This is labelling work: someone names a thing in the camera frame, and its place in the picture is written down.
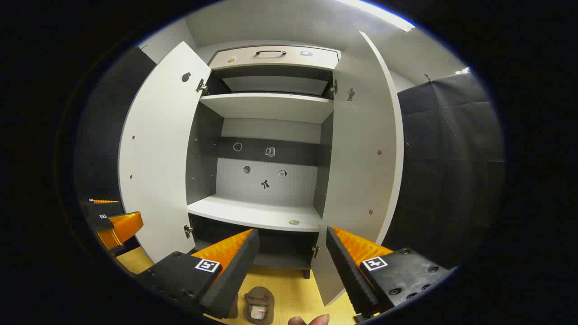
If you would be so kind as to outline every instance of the white cabinet door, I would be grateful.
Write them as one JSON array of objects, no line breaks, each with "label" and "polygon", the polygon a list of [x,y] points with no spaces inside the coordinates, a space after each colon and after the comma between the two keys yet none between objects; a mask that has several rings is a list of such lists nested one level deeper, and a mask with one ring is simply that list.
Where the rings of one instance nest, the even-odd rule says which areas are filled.
[{"label": "white cabinet door", "polygon": [[329,183],[320,249],[311,263],[325,305],[344,292],[325,246],[327,226],[381,245],[397,203],[403,164],[397,92],[386,63],[365,33],[342,53],[333,76],[338,91]]},{"label": "white cabinet door", "polygon": [[[190,73],[183,82],[183,75]],[[184,42],[153,69],[141,85],[124,122],[118,179],[124,209],[140,211],[140,245],[157,263],[174,251],[195,246],[185,236],[188,137],[209,67]]]}]

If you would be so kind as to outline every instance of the icon sticker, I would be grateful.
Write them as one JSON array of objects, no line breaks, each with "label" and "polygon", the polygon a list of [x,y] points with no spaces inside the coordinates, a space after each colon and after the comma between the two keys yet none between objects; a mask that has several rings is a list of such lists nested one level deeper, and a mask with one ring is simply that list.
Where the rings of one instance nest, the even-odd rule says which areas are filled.
[{"label": "icon sticker", "polygon": [[370,258],[369,260],[365,260],[362,263],[370,271],[387,266],[387,263],[381,257]]},{"label": "icon sticker", "polygon": [[217,269],[217,267],[219,266],[219,264],[221,264],[221,263],[202,259],[199,262],[199,264],[197,264],[197,266],[195,268],[200,269],[201,271],[214,273],[215,270]]},{"label": "icon sticker", "polygon": [[269,156],[269,157],[274,157],[275,156],[275,148],[274,147],[269,147],[265,150],[265,155]]}]

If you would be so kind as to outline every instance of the wooden floor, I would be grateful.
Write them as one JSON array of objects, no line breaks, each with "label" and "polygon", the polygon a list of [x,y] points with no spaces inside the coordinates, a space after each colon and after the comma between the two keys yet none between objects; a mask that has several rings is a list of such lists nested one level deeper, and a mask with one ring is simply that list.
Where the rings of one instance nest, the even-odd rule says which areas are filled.
[{"label": "wooden floor", "polygon": [[[117,259],[136,274],[153,265],[153,262],[140,247],[118,256]],[[295,316],[300,316],[306,323],[309,323],[315,317],[326,313],[329,314],[329,323],[332,325],[355,323],[353,320],[355,312],[347,293],[330,306],[325,307],[323,305],[313,272],[311,272],[310,279],[307,280],[303,278],[301,271],[263,267],[251,268],[241,285],[237,303],[239,316],[235,319],[219,319],[218,321],[230,325],[252,324],[244,316],[245,300],[243,295],[256,286],[266,287],[275,297],[274,325],[285,325],[290,318]]]}]

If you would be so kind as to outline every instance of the finger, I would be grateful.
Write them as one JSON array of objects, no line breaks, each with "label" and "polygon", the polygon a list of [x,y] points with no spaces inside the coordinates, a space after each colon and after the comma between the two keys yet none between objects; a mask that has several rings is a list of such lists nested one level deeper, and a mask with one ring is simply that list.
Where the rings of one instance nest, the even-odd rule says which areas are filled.
[{"label": "finger", "polygon": [[301,317],[297,316],[290,319],[289,322],[287,322],[287,325],[307,325],[307,324],[305,324],[305,321]]},{"label": "finger", "polygon": [[309,325],[328,325],[328,324],[329,324],[329,314],[317,316],[315,317],[315,319],[311,321],[311,323],[309,323]]}]

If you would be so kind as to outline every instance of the drawer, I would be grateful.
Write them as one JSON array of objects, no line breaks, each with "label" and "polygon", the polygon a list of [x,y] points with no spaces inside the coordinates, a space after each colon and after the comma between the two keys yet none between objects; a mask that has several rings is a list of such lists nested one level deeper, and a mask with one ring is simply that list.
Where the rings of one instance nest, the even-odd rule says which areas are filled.
[{"label": "drawer", "polygon": [[252,46],[217,52],[209,64],[211,70],[248,65],[292,65],[333,70],[339,61],[337,52],[303,46]]}]

